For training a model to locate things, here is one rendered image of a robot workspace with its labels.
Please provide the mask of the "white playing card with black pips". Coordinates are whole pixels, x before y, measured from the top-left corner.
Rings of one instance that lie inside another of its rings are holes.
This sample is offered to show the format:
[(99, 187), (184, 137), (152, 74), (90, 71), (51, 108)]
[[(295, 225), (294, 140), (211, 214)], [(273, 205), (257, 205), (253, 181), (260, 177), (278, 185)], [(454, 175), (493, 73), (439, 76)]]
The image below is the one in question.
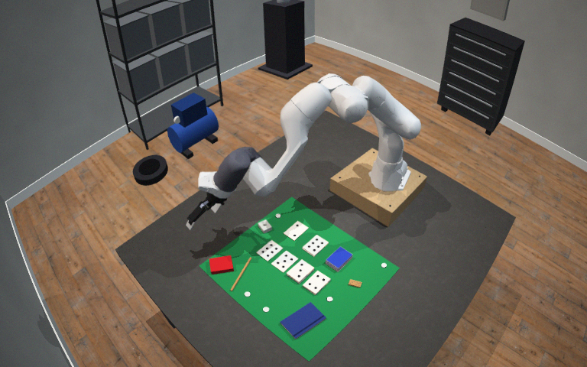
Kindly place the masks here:
[(271, 240), (268, 244), (266, 244), (256, 253), (259, 254), (266, 261), (269, 261), (282, 249), (283, 248), (281, 246), (279, 246), (276, 242)]
[(314, 269), (313, 266), (306, 263), (303, 259), (301, 259), (296, 265), (294, 265), (287, 274), (290, 275), (293, 279), (300, 282), (304, 279), (312, 270)]
[(303, 247), (307, 250), (310, 254), (316, 255), (320, 250), (322, 250), (328, 242), (321, 238), (318, 235), (315, 235), (305, 246)]
[(275, 261), (271, 264), (282, 271), (283, 273), (294, 263), (298, 260), (297, 257), (289, 253), (287, 250), (279, 256)]
[(321, 272), (317, 271), (309, 280), (307, 280), (303, 286), (312, 291), (314, 294), (317, 294), (323, 286), (330, 280)]
[(295, 241), (306, 230), (308, 230), (308, 227), (297, 221), (284, 234)]

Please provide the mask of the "blue notebook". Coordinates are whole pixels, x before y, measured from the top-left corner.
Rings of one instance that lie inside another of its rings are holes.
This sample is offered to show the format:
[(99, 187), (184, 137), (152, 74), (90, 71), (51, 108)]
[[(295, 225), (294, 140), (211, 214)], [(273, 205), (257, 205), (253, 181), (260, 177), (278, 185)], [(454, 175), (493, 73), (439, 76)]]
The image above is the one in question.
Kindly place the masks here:
[(297, 339), (325, 319), (326, 317), (309, 302), (280, 323), (294, 339)]

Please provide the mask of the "red rectangular block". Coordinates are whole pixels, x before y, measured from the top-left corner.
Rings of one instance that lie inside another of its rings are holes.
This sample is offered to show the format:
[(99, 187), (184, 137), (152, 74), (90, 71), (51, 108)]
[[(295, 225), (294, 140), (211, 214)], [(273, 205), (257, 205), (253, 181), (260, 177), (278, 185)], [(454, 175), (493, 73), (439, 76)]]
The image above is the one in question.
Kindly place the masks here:
[(209, 263), (212, 274), (220, 274), (234, 271), (231, 255), (218, 258), (210, 258)]

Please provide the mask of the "green felt card mat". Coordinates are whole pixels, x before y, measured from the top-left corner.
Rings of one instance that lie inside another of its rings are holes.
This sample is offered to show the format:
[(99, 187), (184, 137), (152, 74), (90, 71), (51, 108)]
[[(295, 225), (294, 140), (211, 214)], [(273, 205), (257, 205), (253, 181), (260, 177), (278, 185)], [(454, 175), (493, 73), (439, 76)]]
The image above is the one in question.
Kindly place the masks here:
[[(277, 218), (276, 214), (280, 214), (281, 217)], [(258, 223), (262, 220), (269, 222), (272, 226), (271, 231), (261, 231)], [(308, 230), (294, 241), (284, 232), (297, 221), (307, 226)], [(209, 259), (200, 267), (254, 318), (310, 361), (360, 313), (394, 276), (399, 267), (293, 197), (259, 222), (211, 257), (231, 255), (234, 271), (212, 274)], [(325, 239), (329, 244), (313, 257), (302, 247), (315, 235)], [(256, 252), (271, 240), (283, 249), (266, 261)], [(352, 253), (353, 257), (337, 272), (326, 264), (326, 259), (340, 246)], [(286, 250), (298, 260), (283, 273), (271, 263)], [(233, 291), (230, 291), (250, 257), (251, 261), (247, 268)], [(298, 284), (286, 273), (301, 259), (312, 265), (314, 271)], [(382, 263), (387, 265), (386, 268), (381, 267)], [(316, 271), (331, 278), (317, 295), (303, 287)], [(360, 281), (361, 287), (349, 285), (350, 279)], [(246, 297), (245, 292), (249, 292), (250, 296)], [(328, 302), (327, 297), (332, 297), (332, 301)], [(326, 319), (294, 339), (280, 322), (309, 302), (318, 308)], [(269, 311), (264, 312), (264, 307), (268, 307)]]

